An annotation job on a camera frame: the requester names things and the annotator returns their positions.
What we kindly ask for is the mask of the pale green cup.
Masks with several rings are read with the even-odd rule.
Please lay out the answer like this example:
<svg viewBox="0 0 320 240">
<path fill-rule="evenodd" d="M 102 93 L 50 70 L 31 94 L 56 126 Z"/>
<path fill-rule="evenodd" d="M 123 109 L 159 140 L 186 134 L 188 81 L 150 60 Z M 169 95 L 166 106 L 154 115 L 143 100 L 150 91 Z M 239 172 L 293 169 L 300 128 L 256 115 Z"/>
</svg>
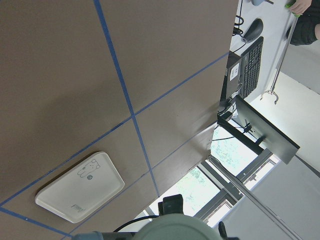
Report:
<svg viewBox="0 0 320 240">
<path fill-rule="evenodd" d="M 134 240 L 220 240 L 220 235 L 202 220 L 183 214 L 167 214 L 146 224 Z"/>
</svg>

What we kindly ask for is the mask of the cream rabbit tray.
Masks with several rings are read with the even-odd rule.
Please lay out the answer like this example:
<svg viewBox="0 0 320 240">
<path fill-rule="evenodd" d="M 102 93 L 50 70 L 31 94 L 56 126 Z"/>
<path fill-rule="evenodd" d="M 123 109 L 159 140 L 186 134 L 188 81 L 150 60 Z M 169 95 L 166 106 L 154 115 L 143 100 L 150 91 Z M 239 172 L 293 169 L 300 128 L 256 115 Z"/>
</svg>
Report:
<svg viewBox="0 0 320 240">
<path fill-rule="evenodd" d="M 35 203 L 53 214 L 79 223 L 125 186 L 107 153 L 96 152 L 42 188 Z"/>
</svg>

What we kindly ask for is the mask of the small black computer box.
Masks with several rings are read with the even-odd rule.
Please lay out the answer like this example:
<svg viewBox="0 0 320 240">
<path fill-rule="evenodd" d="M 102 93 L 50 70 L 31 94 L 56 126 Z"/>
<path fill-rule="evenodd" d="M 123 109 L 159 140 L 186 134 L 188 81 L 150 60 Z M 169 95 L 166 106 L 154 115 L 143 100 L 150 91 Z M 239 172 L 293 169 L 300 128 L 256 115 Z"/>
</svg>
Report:
<svg viewBox="0 0 320 240">
<path fill-rule="evenodd" d="M 232 51 L 229 51 L 227 65 L 222 85 L 220 102 L 226 101 L 238 90 L 241 73 L 242 58 Z"/>
</svg>

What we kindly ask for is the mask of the black computer monitor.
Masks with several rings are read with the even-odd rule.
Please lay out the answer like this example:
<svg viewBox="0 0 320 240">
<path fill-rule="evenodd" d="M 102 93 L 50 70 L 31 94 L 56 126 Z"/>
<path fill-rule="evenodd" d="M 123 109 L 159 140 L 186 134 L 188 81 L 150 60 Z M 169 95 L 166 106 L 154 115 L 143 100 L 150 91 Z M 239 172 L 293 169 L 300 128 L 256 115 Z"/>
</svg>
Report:
<svg viewBox="0 0 320 240">
<path fill-rule="evenodd" d="M 235 103 L 243 132 L 227 121 L 233 115 L 230 111 L 217 116 L 218 125 L 257 155 L 260 155 L 264 150 L 260 146 L 262 144 L 282 162 L 289 164 L 300 149 L 300 146 L 241 98 L 240 95 L 236 95 L 232 101 Z"/>
</svg>

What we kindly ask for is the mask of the black keyboard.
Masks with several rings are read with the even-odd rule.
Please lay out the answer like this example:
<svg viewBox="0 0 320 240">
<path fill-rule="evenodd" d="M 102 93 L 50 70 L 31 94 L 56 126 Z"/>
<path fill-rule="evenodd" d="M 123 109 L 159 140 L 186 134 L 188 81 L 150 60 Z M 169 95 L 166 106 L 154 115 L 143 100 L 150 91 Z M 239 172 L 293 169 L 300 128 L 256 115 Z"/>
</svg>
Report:
<svg viewBox="0 0 320 240">
<path fill-rule="evenodd" d="M 241 54 L 240 95 L 248 97 L 258 85 L 264 37 L 260 36 Z"/>
</svg>

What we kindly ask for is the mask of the black computer mouse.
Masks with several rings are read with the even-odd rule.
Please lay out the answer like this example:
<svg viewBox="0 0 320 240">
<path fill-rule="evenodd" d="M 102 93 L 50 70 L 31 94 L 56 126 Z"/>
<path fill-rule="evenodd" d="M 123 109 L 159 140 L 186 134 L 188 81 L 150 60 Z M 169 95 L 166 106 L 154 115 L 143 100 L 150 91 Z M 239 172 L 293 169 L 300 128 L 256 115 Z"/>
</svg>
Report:
<svg viewBox="0 0 320 240">
<path fill-rule="evenodd" d="M 256 18 L 241 38 L 245 43 L 251 43 L 261 35 L 263 29 L 264 24 L 262 19 Z"/>
</svg>

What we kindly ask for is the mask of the person in black jacket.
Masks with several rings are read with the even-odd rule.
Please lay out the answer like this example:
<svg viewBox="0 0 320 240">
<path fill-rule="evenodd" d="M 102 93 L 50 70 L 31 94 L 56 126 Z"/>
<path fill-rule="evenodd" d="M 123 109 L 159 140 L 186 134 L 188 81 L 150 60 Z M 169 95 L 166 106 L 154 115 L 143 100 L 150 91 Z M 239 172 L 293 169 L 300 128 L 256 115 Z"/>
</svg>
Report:
<svg viewBox="0 0 320 240">
<path fill-rule="evenodd" d="M 296 0 L 289 10 L 299 15 L 290 44 L 311 45 L 320 39 L 320 1 Z"/>
</svg>

